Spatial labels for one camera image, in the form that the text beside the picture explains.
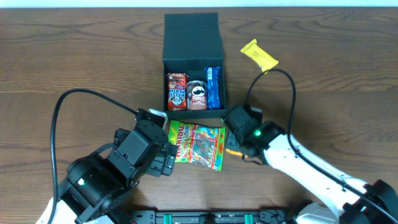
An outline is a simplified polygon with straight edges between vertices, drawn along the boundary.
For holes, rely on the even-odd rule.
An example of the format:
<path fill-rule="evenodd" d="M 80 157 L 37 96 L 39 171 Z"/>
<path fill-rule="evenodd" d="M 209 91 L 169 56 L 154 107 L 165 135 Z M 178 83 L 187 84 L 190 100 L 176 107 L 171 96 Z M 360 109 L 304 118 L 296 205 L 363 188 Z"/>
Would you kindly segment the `small yellow snack packet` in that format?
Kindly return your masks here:
<path fill-rule="evenodd" d="M 228 154 L 231 154 L 231 155 L 233 155 L 233 156 L 238 156 L 238 157 L 240 157 L 240 158 L 242 158 L 242 159 L 247 158 L 247 156 L 246 156 L 245 154 L 243 154 L 242 152 L 239 152 L 239 151 L 234 151 L 234 150 L 231 150 L 231 149 L 225 149 L 225 151 L 226 151 Z"/>

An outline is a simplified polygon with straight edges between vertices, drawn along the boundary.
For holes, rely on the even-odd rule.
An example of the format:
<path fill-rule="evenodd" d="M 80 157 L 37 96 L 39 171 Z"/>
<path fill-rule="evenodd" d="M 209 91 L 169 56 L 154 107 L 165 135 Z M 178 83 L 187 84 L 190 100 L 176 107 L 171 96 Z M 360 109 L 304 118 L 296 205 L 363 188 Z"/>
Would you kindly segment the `small Pringles can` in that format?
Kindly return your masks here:
<path fill-rule="evenodd" d="M 199 80 L 187 83 L 187 110 L 207 109 L 207 87 L 206 83 Z"/>

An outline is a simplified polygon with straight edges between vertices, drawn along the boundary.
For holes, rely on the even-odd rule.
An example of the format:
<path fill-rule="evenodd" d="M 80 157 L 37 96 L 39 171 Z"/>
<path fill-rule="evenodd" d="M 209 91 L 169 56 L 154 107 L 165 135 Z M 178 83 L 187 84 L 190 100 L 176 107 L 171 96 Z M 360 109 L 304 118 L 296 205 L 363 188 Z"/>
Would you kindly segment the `blue Oreo cookie pack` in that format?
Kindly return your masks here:
<path fill-rule="evenodd" d="M 221 108 L 219 77 L 220 67 L 205 67 L 207 107 L 209 110 Z"/>

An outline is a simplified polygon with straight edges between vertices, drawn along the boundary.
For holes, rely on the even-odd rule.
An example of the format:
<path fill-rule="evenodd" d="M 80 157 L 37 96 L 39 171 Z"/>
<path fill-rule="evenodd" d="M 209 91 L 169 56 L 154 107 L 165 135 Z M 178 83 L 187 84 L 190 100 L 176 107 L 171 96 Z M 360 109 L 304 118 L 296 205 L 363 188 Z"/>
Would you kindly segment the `red Hello Panda box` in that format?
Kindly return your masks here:
<path fill-rule="evenodd" d="M 169 111 L 183 111 L 187 109 L 186 87 L 188 75 L 186 73 L 168 73 L 167 109 Z"/>

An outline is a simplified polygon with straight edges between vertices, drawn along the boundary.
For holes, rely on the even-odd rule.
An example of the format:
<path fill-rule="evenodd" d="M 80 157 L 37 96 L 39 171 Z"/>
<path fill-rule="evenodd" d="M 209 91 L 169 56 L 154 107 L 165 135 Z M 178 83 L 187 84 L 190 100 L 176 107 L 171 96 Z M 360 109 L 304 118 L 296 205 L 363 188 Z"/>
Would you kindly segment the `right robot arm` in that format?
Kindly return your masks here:
<path fill-rule="evenodd" d="M 386 182 L 369 184 L 333 167 L 301 145 L 261 110 L 235 106 L 221 119 L 244 156 L 258 158 L 318 197 L 292 218 L 296 223 L 397 223 L 397 193 Z"/>

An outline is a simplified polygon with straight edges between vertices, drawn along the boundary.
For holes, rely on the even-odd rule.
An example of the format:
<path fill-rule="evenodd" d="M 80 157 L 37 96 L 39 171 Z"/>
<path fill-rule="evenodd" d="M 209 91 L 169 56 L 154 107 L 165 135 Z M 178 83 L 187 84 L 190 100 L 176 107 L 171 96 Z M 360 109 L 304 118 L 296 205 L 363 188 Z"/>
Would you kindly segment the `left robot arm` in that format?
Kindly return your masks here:
<path fill-rule="evenodd" d="M 177 147 L 165 133 L 167 114 L 138 110 L 133 130 L 73 161 L 38 223 L 131 223 L 119 206 L 143 175 L 170 176 Z"/>

